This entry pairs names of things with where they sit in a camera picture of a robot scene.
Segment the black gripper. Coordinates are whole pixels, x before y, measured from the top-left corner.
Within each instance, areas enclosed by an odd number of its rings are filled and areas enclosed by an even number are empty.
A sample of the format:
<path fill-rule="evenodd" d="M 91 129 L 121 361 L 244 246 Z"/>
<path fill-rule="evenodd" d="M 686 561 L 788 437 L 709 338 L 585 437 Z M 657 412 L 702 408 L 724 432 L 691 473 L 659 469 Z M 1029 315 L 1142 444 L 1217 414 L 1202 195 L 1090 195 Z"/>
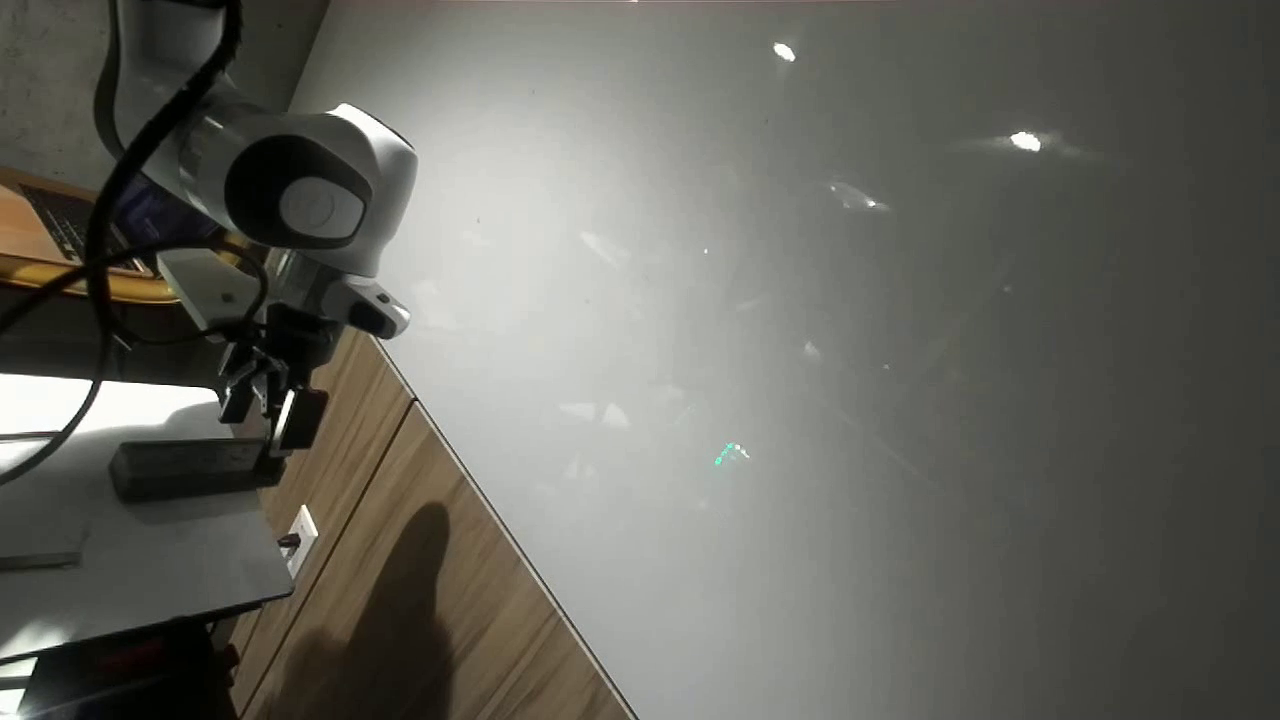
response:
<path fill-rule="evenodd" d="M 322 369 L 338 336 L 356 327 L 377 338 L 394 338 L 409 327 L 409 308 L 371 276 L 283 276 L 267 288 L 249 345 L 230 345 L 218 364 L 218 420 L 240 425 L 273 370 L 307 374 Z M 307 446 L 322 425 L 327 395 L 321 387 L 287 387 L 273 439 Z"/>

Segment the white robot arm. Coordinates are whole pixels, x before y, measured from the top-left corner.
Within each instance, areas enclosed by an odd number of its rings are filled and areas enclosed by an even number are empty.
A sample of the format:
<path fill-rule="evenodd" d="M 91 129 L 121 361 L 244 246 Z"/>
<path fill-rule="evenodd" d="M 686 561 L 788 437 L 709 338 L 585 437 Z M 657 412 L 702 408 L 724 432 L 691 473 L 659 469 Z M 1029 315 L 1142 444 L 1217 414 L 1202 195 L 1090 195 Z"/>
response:
<path fill-rule="evenodd" d="M 327 408 L 313 370 L 334 336 L 409 327 L 377 270 L 411 200 L 417 149 L 356 105 L 253 105 L 228 79 L 240 26 L 240 0 L 106 0 L 95 131 L 116 186 L 143 176 L 267 252 L 263 301 L 224 354 L 224 414 L 259 403 L 276 446 L 307 446 Z"/>

